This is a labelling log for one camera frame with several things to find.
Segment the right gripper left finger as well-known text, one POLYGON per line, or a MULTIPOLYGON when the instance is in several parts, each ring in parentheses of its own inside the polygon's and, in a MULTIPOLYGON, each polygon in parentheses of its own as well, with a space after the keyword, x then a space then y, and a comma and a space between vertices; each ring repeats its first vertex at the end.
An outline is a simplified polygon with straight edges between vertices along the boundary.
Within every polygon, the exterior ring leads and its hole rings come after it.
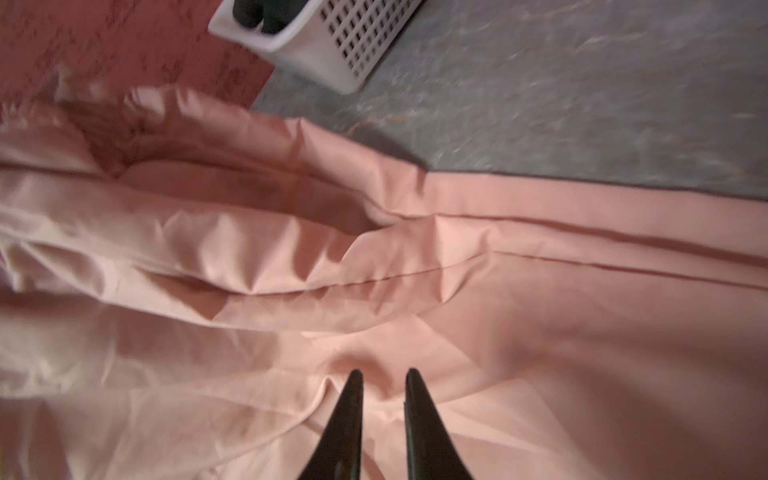
POLYGON ((345 382, 320 440, 299 480, 358 480, 361 474, 363 373, 353 370, 345 382))

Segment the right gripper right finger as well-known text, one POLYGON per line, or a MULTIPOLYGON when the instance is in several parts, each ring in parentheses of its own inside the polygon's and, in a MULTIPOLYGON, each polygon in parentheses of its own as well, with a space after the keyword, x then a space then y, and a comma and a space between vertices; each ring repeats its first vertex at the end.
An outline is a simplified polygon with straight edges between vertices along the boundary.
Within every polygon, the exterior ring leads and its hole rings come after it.
POLYGON ((409 479, 472 479, 415 368, 405 379, 404 418, 409 479))

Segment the black shorts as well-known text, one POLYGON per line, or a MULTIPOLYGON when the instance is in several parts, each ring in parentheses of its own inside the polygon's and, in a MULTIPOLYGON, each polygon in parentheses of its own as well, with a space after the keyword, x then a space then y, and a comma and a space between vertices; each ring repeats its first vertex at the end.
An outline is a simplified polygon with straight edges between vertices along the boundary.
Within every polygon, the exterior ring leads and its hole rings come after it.
POLYGON ((307 0, 235 0, 232 14, 242 27, 261 28, 265 35, 275 35, 287 27, 304 9, 307 0))

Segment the white plastic basket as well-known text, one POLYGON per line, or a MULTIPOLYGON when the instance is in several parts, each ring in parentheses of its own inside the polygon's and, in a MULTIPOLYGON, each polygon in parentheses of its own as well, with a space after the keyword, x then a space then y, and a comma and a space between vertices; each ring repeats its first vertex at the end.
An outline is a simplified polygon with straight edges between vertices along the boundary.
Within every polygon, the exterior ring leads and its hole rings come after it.
POLYGON ((265 35, 234 19, 224 1, 208 31, 240 45, 273 66, 336 93, 358 91, 420 6, 418 1, 307 1, 281 32, 265 35))

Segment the pink shorts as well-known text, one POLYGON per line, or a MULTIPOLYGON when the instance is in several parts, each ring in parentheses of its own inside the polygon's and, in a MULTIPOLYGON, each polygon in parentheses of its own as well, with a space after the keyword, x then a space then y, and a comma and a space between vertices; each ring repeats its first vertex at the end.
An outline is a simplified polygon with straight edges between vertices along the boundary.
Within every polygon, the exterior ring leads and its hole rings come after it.
POLYGON ((428 173, 191 90, 1 108, 1 475, 292 479, 421 371, 478 479, 763 479, 767 206, 428 173))

